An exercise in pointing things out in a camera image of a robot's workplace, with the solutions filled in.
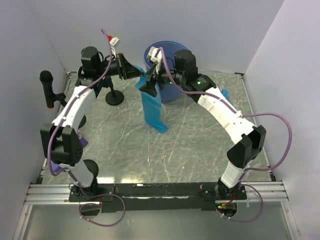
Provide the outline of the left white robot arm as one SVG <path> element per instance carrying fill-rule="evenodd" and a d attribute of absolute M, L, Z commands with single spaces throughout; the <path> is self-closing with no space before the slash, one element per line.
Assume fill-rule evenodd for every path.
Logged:
<path fill-rule="evenodd" d="M 110 88 L 106 95 L 109 105 L 116 106 L 124 101 L 121 91 L 114 90 L 112 76 L 122 80 L 134 79 L 144 74 L 143 70 L 129 63 L 122 53 L 114 49 L 104 57 L 94 46 L 81 50 L 81 67 L 69 101 L 63 93 L 54 94 L 52 74 L 44 70 L 40 73 L 47 105 L 55 101 L 63 105 L 62 112 L 51 124 L 43 124 L 40 129 L 44 156 L 53 176 L 66 172 L 73 180 L 72 192 L 80 192 L 87 201 L 99 195 L 97 176 L 98 165 L 90 159 L 83 159 L 83 144 L 78 137 L 78 129 L 86 122 L 85 114 L 98 97 L 102 88 Z"/>

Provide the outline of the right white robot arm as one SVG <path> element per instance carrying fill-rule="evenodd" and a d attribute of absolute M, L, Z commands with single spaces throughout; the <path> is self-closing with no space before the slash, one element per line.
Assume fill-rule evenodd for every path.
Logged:
<path fill-rule="evenodd" d="M 174 68 L 170 69 L 162 47 L 151 47 L 147 59 L 152 67 L 146 73 L 145 84 L 139 90 L 150 97 L 157 97 L 156 86 L 173 85 L 207 110 L 228 133 L 233 147 L 226 153 L 228 164 L 218 180 L 218 193 L 230 199 L 240 186 L 245 170 L 262 151 L 266 129 L 245 119 L 223 96 L 218 86 L 207 75 L 198 71 L 195 55 L 188 50 L 174 54 Z"/>

